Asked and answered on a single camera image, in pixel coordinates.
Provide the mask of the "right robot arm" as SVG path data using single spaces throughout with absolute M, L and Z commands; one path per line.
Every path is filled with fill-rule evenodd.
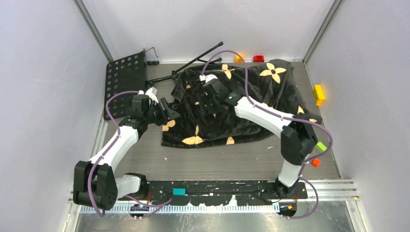
M 197 97 L 202 114 L 234 112 L 237 117 L 265 128 L 280 139 L 284 161 L 273 192 L 285 199 L 293 195 L 305 159 L 318 142 L 311 122 L 305 116 L 295 117 L 263 105 L 247 92 L 231 91 L 214 75 L 200 75 L 200 81 L 203 85 Z

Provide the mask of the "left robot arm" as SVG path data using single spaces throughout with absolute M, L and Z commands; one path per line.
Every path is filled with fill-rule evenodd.
M 117 131 L 109 142 L 88 161 L 79 161 L 75 165 L 73 202 L 102 213 L 127 195 L 143 200 L 148 194 L 145 175 L 126 173 L 116 178 L 114 172 L 150 124 L 166 125 L 179 116 L 166 98 L 157 99 L 153 93 L 134 93 L 127 115 L 116 123 Z

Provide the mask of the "black floral pillowcase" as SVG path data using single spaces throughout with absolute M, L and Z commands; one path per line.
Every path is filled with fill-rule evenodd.
M 322 122 L 296 86 L 291 63 L 273 59 L 248 68 L 194 66 L 177 75 L 172 109 L 180 117 L 162 128 L 161 145 L 206 148 L 257 142 L 295 126 Z

